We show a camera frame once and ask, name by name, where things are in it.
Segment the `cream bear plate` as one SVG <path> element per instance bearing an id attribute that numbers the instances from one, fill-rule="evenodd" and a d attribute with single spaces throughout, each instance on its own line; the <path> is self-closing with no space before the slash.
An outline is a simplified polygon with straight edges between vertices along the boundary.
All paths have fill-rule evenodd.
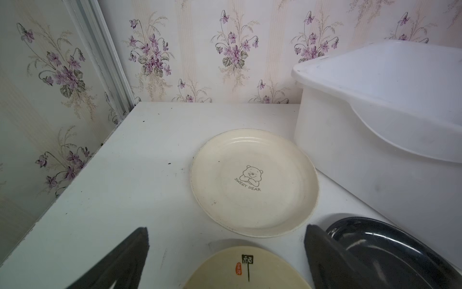
<path id="1" fill-rule="evenodd" d="M 320 184 L 309 157 L 274 133 L 238 129 L 208 140 L 194 156 L 191 190 L 217 224 L 253 238 L 280 237 L 304 225 Z"/>

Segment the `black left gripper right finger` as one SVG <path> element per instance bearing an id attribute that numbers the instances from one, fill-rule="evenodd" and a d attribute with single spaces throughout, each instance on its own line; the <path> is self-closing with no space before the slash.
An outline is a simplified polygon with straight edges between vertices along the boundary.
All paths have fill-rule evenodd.
<path id="1" fill-rule="evenodd" d="M 388 289 L 352 253 L 346 251 L 319 226 L 308 225 L 304 248 L 317 289 Z"/>

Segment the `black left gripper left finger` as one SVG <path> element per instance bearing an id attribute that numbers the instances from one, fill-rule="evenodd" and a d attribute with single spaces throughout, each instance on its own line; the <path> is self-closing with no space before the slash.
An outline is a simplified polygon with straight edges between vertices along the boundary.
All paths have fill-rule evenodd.
<path id="1" fill-rule="evenodd" d="M 146 227 L 139 227 L 102 260 L 84 273 L 70 289 L 136 289 L 149 251 Z"/>

